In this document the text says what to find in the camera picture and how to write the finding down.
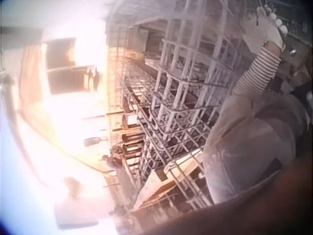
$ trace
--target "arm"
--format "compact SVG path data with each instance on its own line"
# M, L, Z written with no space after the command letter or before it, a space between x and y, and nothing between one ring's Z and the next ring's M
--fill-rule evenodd
M262 94L268 82L276 74L281 61L280 56L280 47L273 42L265 43L250 68L236 83L232 94L251 99Z

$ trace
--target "bright light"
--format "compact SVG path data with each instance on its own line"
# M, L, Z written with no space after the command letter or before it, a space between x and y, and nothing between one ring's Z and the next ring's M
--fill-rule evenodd
M93 20L79 24L74 56L76 65L96 65L97 70L103 72L106 60L105 23Z

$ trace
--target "construction site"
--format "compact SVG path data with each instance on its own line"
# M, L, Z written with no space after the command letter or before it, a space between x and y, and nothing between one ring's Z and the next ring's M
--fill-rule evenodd
M274 2L288 18L291 4ZM221 104L254 58L239 22L258 4L125 0L114 6L105 79L109 112L119 114L110 117L110 144L119 148L131 180L131 187L119 182L134 214L148 210L161 223L213 204L201 154ZM312 29L299 26L289 24L286 41L297 53L283 54L266 90L271 95L304 83L299 77L310 79L312 71L302 69ZM137 124L128 125L134 114Z

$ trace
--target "gloved hand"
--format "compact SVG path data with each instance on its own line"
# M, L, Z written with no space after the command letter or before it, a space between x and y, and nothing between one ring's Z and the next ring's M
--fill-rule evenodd
M245 30L243 39L254 54L268 41L275 43L282 51L286 48L282 37L287 35L287 27L267 5L265 8L257 7L257 14L248 15L242 21L242 27Z

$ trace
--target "worker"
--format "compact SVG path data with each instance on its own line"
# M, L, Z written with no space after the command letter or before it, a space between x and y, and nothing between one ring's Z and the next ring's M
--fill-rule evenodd
M312 234L312 153L295 159L295 140L312 118L312 83L264 104L287 28L267 6L243 28L257 57L226 98L203 150L215 205L145 235Z
M120 170L123 167L123 162L121 159L115 157L114 155L103 155L102 161L105 161L107 166L112 170Z
M203 150L214 203L236 197L288 165L295 158L295 141L312 117L308 102L299 96L312 91L312 85L270 102L263 95L286 47L286 26L265 6L244 20L243 28L243 39L257 56L223 103Z

